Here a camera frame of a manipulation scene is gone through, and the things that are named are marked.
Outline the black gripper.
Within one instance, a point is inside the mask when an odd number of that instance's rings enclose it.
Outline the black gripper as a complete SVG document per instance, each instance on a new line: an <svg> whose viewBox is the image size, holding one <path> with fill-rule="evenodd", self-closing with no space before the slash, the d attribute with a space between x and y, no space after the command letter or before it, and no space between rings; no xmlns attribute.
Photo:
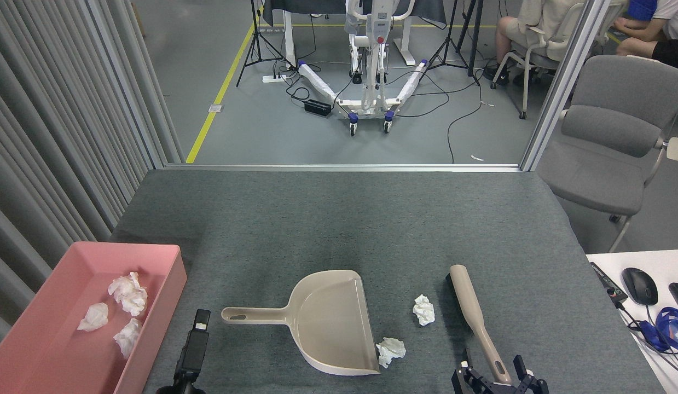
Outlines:
<svg viewBox="0 0 678 394"><path fill-rule="evenodd" d="M470 364L468 351L463 351L461 362L452 375L452 385L455 393L549 393L546 380L536 378L526 369L523 357L514 358L514 369L519 379L519 386L492 384L482 374L479 374Z"/></svg>
<svg viewBox="0 0 678 394"><path fill-rule="evenodd" d="M208 323L211 312L197 310L192 329L188 332L186 343L179 357L175 371L175 381L171 386L162 386L156 394L194 393L206 394L202 389L193 385L199 376L208 344Z"/></svg>

